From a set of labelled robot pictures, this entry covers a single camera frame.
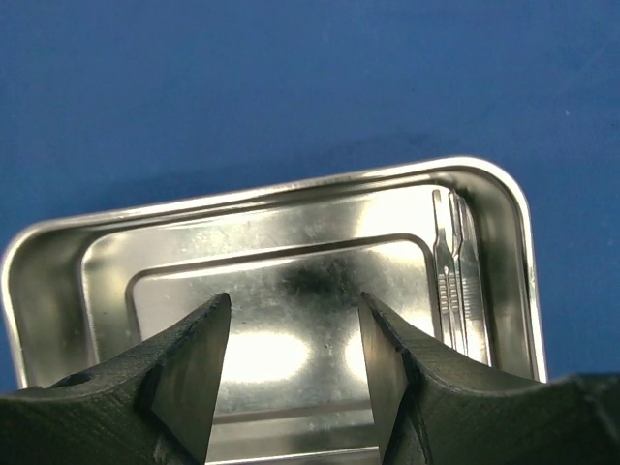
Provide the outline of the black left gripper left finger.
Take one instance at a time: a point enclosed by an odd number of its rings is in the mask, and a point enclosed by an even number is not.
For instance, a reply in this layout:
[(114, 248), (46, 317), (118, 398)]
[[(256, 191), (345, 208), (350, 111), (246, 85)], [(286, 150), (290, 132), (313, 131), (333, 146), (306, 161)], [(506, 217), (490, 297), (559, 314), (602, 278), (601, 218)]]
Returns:
[(118, 356), (2, 395), (2, 463), (203, 464), (230, 325), (217, 294)]

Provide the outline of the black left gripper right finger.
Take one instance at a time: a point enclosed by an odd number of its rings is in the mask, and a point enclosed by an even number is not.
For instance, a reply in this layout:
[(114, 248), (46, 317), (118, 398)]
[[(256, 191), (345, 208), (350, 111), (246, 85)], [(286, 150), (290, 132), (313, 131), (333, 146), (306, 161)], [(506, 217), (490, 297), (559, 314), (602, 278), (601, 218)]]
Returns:
[(382, 463), (618, 463), (618, 374), (541, 383), (460, 354), (372, 294), (358, 315)]

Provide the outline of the stainless steel tray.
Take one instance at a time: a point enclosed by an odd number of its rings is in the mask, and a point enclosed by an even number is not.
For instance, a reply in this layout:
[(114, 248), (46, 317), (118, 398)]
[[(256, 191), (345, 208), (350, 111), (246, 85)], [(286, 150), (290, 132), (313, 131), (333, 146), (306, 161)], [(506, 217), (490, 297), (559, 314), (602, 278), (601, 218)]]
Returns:
[(49, 386), (226, 293), (210, 464), (375, 464), (357, 300), (442, 340), (432, 192), (476, 228), (490, 365), (547, 377), (530, 214), (471, 157), (46, 221), (1, 265), (17, 382)]

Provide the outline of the blue surgical cloth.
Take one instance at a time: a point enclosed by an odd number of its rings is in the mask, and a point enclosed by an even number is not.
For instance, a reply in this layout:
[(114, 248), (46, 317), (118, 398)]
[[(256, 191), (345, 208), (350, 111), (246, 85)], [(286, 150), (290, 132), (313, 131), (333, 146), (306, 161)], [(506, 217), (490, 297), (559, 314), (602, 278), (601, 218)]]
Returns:
[(527, 196), (549, 374), (617, 371), (617, 2), (1, 5), (3, 243), (452, 154)]

